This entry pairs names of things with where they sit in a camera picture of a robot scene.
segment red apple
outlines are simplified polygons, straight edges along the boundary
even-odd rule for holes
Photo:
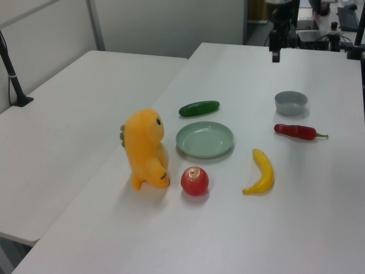
[[[189,167],[181,176],[181,186],[190,195],[202,195],[209,185],[208,174],[201,167]]]

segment yellow plush toy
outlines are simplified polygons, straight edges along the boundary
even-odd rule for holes
[[[139,110],[128,117],[120,130],[121,145],[132,168],[133,189],[139,190],[144,181],[155,187],[169,186],[168,160],[160,143],[164,125],[159,114],[151,108]]]

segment banana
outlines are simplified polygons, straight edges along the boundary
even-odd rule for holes
[[[252,150],[253,159],[261,169],[262,176],[259,181],[249,188],[242,190],[243,194],[263,193],[269,190],[274,183],[274,171],[269,159],[259,149]]]

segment plush toy arm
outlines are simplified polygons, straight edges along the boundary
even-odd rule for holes
[[[158,158],[152,158],[146,163],[147,171],[153,177],[163,179],[166,176],[166,169],[161,165]]]
[[[157,155],[158,159],[160,160],[161,165],[167,170],[169,160],[166,157],[166,154],[164,152],[164,147],[162,146],[162,144],[159,144],[157,146],[156,155]]]

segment gray bowl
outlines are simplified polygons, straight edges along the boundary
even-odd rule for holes
[[[276,110],[284,115],[299,115],[304,112],[307,96],[296,91],[283,91],[275,96]]]

